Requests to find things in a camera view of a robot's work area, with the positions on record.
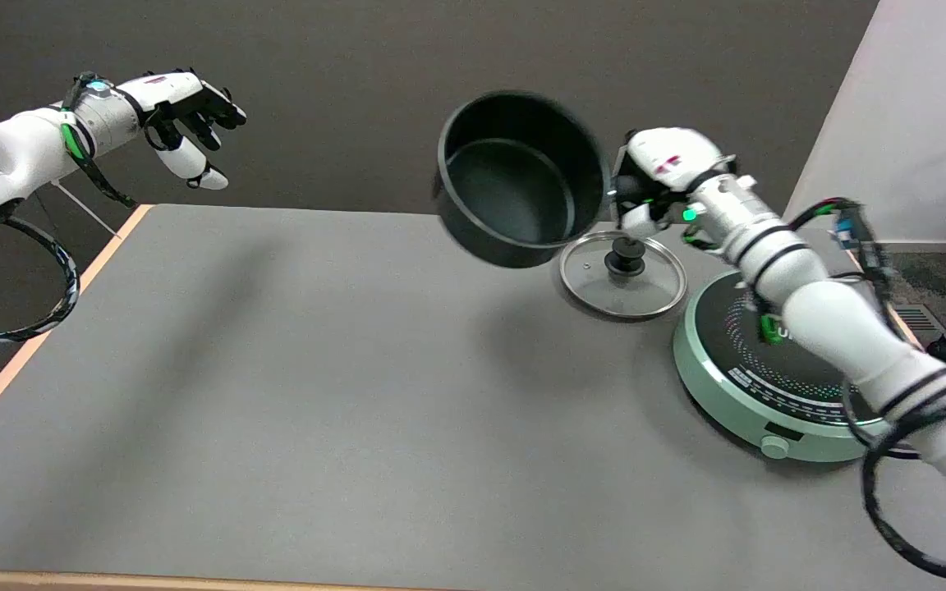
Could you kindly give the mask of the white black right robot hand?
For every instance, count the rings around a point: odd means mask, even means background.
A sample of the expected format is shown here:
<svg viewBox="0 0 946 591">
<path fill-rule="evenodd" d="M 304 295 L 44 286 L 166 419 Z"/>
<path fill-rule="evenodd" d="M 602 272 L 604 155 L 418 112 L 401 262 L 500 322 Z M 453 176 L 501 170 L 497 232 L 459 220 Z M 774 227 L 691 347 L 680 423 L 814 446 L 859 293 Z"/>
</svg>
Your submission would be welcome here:
<svg viewBox="0 0 946 591">
<path fill-rule="evenodd" d="M 619 231 L 650 238 L 673 223 L 696 217 L 684 210 L 706 180 L 738 172 L 735 156 L 725 156 L 701 132 L 682 127 L 631 131 L 621 147 L 613 175 L 613 201 Z"/>
</svg>

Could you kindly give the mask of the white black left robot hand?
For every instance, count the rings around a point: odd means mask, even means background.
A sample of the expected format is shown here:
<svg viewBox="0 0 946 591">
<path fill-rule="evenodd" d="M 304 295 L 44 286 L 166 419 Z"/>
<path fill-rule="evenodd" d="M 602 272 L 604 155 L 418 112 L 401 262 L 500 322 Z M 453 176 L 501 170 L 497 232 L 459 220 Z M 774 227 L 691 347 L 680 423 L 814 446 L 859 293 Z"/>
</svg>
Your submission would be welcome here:
<svg viewBox="0 0 946 591">
<path fill-rule="evenodd" d="M 222 143 L 215 128 L 235 130 L 247 115 L 226 89 L 193 70 L 175 70 L 129 80 L 115 87 L 134 106 L 147 145 L 174 176 L 195 190 L 225 190 L 229 180 L 205 150 Z"/>
</svg>

